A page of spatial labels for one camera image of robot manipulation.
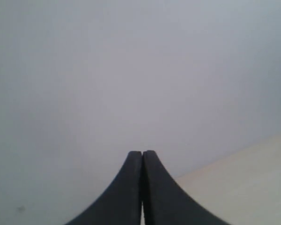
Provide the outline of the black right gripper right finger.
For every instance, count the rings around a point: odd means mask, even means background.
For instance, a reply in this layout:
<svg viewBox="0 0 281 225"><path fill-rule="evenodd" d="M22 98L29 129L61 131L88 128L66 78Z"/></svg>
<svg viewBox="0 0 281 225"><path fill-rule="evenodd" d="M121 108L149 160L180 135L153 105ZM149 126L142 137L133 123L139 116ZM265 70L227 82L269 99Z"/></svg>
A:
<svg viewBox="0 0 281 225"><path fill-rule="evenodd" d="M142 201L146 225L226 225L193 200L171 177L153 150L142 156Z"/></svg>

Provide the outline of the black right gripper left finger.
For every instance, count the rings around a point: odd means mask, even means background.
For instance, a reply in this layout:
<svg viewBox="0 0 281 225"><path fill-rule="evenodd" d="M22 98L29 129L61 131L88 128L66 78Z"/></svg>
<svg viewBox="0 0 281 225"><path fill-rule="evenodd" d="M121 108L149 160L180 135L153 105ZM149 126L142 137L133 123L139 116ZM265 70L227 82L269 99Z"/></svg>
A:
<svg viewBox="0 0 281 225"><path fill-rule="evenodd" d="M142 153L130 151L107 189L69 225L139 225Z"/></svg>

